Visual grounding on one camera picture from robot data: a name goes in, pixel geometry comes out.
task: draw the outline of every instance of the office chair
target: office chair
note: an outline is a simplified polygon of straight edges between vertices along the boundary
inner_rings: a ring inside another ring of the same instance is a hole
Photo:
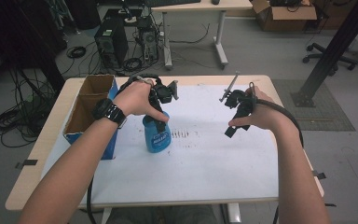
[[[309,54],[309,55],[305,56],[303,58],[303,63],[308,63],[311,58],[321,58],[325,51],[324,47],[322,47],[316,43],[312,43],[311,45],[307,46],[307,51],[312,51],[313,49],[317,49],[321,53]],[[350,65],[347,67],[348,70],[353,70],[353,68],[356,66],[356,64],[358,64],[358,62],[355,61],[354,59],[350,59],[350,58],[347,58],[344,56],[339,57],[339,61],[344,62],[344,63],[349,63]],[[337,70],[338,70],[338,66],[337,66],[337,64],[335,64],[334,67],[332,68],[332,70],[330,71],[329,76],[334,75]]]

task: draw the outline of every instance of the desk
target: desk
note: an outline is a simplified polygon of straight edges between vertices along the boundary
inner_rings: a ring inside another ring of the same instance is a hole
[[[228,83],[230,83],[233,76],[204,76],[204,77],[161,77],[163,83],[170,83],[173,80],[178,80],[179,84],[179,94],[180,94],[180,88],[181,86],[199,86],[199,85],[224,85],[227,86]],[[118,77],[117,83],[120,85],[124,83],[127,79],[125,77]],[[25,205],[26,201],[30,197],[31,193],[35,189],[36,185],[40,181],[40,177],[42,174],[42,170],[45,166],[45,163],[48,159],[48,155],[50,151],[55,147],[55,144],[57,142],[58,136],[61,136],[61,129],[62,125],[64,124],[64,121],[68,115],[68,112],[70,111],[72,104],[76,98],[76,95],[78,93],[78,90],[80,89],[80,86],[82,85],[84,81],[84,78],[71,78],[68,79],[64,85],[64,88],[62,89],[62,92],[59,96],[59,98],[56,101],[55,106],[51,110],[51,113],[48,117],[48,120],[39,135],[39,138],[37,139],[34,148],[29,156],[29,160],[38,160],[37,164],[35,166],[24,166],[24,168],[21,171],[21,174],[19,176],[19,179],[17,180],[15,186],[13,187],[13,190],[11,191],[7,203],[6,208],[8,210],[21,210],[23,206]],[[266,94],[272,97],[275,102],[278,104],[282,104],[282,102],[279,99],[279,96],[277,92],[275,91],[271,80],[267,76],[240,76],[237,79],[237,84],[241,85],[247,85],[249,82],[253,81],[255,85],[259,86]],[[318,184],[318,187],[322,193],[323,189],[320,186],[319,181],[317,178],[315,178],[315,181]],[[115,202],[109,202],[109,203],[99,203],[94,204],[96,207],[108,207],[108,206],[128,206],[128,205],[158,205],[158,204],[189,204],[189,203],[244,203],[244,202],[260,202],[260,201],[276,201],[278,199],[278,191],[277,189],[273,189],[273,195],[268,197],[263,197],[263,195],[258,195],[254,198],[219,198],[219,199],[197,199],[197,200],[191,200],[186,198],[185,200],[176,200],[173,201],[159,201],[154,200],[153,202],[150,201],[151,198],[157,198],[158,196],[153,195],[147,195],[149,197],[149,200],[143,201],[143,202],[135,202],[132,201],[130,203],[115,203]]]
[[[164,31],[164,61],[165,67],[172,69],[170,39],[167,35],[168,24],[191,24],[194,22],[218,23],[217,35],[213,38],[223,68],[228,64],[222,47],[222,33],[226,11],[231,9],[250,9],[252,4],[248,0],[220,0],[219,5],[212,4],[211,0],[201,0],[200,3],[184,4],[168,7],[153,7],[152,10],[162,12]]]

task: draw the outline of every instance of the box flap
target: box flap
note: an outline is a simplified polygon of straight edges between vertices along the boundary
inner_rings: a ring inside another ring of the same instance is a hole
[[[269,8],[269,3],[266,0],[254,0],[251,2],[255,13],[260,13],[266,8]]]
[[[272,7],[272,19],[284,20],[316,20],[315,7]]]

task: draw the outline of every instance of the gray carpet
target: gray carpet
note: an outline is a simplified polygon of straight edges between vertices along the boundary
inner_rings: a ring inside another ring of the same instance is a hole
[[[295,116],[303,131],[355,131],[330,90],[322,84],[312,98],[315,107],[296,107],[290,92],[298,92],[305,80],[273,79],[283,106]]]

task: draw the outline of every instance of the open cardboard box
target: open cardboard box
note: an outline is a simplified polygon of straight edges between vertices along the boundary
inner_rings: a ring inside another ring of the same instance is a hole
[[[63,129],[63,136],[73,144],[80,135],[94,122],[91,111],[103,98],[113,99],[117,93],[117,83],[112,75],[87,76],[76,97],[74,107]],[[112,160],[115,151],[117,132],[107,145],[101,160]]]
[[[263,31],[302,31],[308,20],[316,20],[315,7],[309,3],[303,7],[272,7],[267,0],[251,3]]]

